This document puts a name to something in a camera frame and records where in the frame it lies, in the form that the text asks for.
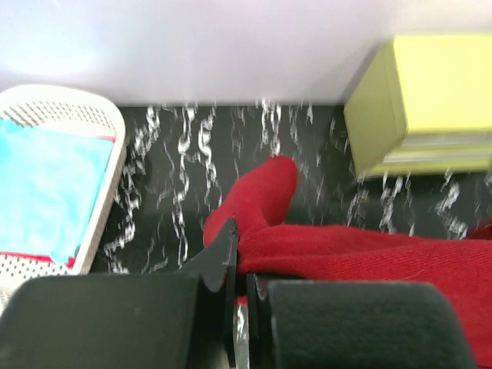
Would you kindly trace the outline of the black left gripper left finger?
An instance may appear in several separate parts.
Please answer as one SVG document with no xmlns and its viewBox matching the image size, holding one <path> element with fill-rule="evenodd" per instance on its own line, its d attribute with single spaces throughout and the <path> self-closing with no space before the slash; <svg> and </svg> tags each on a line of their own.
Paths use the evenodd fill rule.
<svg viewBox="0 0 492 369">
<path fill-rule="evenodd" d="M 238 235 L 181 269 L 36 278 L 1 316 L 3 368 L 233 368 Z"/>
</svg>

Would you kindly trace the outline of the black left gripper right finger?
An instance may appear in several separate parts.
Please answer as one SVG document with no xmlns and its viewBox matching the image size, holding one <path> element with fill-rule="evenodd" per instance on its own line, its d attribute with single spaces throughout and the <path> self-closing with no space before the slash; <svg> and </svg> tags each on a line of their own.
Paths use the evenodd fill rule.
<svg viewBox="0 0 492 369">
<path fill-rule="evenodd" d="M 475 368 L 449 301 L 430 284 L 250 274 L 253 368 Z"/>
</svg>

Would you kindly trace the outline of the red t shirt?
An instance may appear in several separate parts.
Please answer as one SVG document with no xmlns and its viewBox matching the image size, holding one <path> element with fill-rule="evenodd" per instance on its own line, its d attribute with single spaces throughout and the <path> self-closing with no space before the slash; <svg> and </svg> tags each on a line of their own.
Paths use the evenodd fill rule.
<svg viewBox="0 0 492 369">
<path fill-rule="evenodd" d="M 477 363 L 491 366 L 491 242 L 438 240 L 343 225 L 286 224 L 298 182 L 294 161 L 269 158 L 241 176 L 204 224 L 210 245 L 233 218 L 242 274 L 319 281 L 428 282 L 452 303 Z"/>
</svg>

